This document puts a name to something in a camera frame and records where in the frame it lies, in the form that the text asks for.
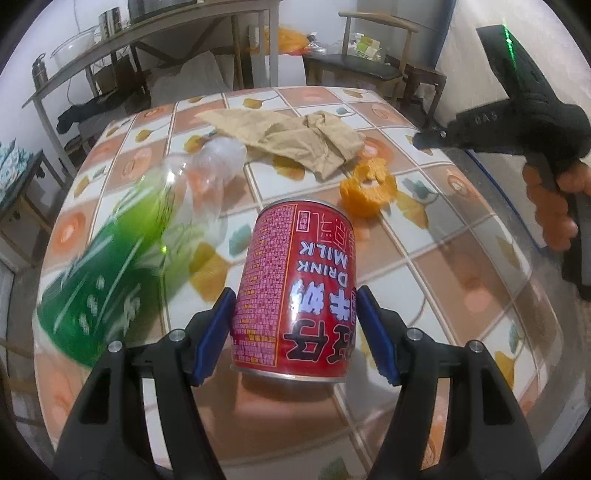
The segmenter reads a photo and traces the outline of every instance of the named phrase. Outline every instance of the plastic bottle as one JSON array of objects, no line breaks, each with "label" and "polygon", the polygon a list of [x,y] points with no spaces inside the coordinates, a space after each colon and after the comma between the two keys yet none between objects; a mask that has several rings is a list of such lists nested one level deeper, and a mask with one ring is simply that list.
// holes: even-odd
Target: plastic bottle
[{"label": "plastic bottle", "polygon": [[246,148],[216,137],[194,156],[169,155],[139,179],[37,306],[38,324],[67,356],[92,367],[108,343],[160,308],[158,283],[218,220],[224,187]]}]

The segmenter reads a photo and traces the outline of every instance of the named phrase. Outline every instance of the bowl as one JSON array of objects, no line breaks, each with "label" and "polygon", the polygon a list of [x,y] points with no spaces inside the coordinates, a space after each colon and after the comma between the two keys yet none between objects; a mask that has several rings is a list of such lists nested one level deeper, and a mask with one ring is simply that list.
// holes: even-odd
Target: bowl
[{"label": "bowl", "polygon": [[63,68],[91,48],[95,44],[95,31],[97,28],[98,25],[84,30],[57,47],[51,54],[51,58],[56,61],[57,67]]}]

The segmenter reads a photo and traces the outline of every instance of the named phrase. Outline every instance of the screw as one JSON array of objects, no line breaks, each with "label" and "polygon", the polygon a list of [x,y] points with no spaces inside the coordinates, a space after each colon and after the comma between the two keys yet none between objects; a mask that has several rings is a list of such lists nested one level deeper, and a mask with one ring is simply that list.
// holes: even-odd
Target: screw
[{"label": "screw", "polygon": [[170,338],[172,342],[180,342],[185,336],[186,334],[182,328],[177,328],[168,334],[168,338]]},{"label": "screw", "polygon": [[407,337],[409,340],[413,342],[418,342],[420,339],[423,338],[423,331],[419,330],[418,328],[409,328],[407,330]]},{"label": "screw", "polygon": [[115,340],[109,344],[109,352],[117,353],[119,350],[123,348],[123,343],[118,340]]},{"label": "screw", "polygon": [[484,351],[484,345],[478,340],[470,340],[468,342],[468,347],[470,347],[470,350],[474,353],[482,353]]}]

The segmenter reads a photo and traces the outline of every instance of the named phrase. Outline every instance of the blue cable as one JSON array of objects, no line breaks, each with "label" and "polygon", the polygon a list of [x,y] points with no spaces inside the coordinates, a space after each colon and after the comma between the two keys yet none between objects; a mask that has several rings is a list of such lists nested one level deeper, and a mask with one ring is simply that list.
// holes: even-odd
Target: blue cable
[{"label": "blue cable", "polygon": [[527,232],[527,235],[530,237],[531,242],[534,244],[535,249],[538,251],[538,253],[543,254],[546,249],[540,247],[537,244],[537,242],[534,240],[534,237],[531,235],[530,229],[527,228],[527,225],[525,224],[522,216],[519,214],[519,212],[517,211],[517,208],[515,208],[515,205],[513,205],[513,202],[509,199],[509,197],[506,195],[506,193],[503,192],[501,186],[496,182],[494,177],[488,172],[488,170],[484,167],[484,165],[482,163],[480,163],[480,160],[478,160],[476,158],[476,156],[474,155],[474,153],[471,150],[465,149],[464,152],[466,153],[466,155],[468,155],[468,157],[470,157],[472,159],[472,161],[482,171],[482,173],[484,175],[486,175],[486,178],[489,179],[491,181],[491,183],[495,186],[495,188],[499,191],[499,193],[502,195],[502,197],[505,199],[505,201],[509,205],[509,208],[511,210],[513,210],[513,213],[515,214],[515,216],[517,217],[517,219],[519,220],[519,222],[521,223],[523,228],[525,228],[525,231]]}]

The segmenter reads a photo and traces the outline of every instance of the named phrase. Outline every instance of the can bottom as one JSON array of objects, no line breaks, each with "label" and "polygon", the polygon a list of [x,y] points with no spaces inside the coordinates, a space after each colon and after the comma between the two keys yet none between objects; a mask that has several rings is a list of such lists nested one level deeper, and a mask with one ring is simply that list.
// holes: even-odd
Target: can bottom
[{"label": "can bottom", "polygon": [[344,378],[339,377],[306,377],[303,375],[281,374],[278,372],[267,372],[266,370],[257,370],[255,368],[237,367],[232,364],[232,369],[237,372],[242,372],[248,375],[256,375],[257,377],[273,378],[275,380],[296,380],[299,382],[314,382],[314,383],[343,383]]}]

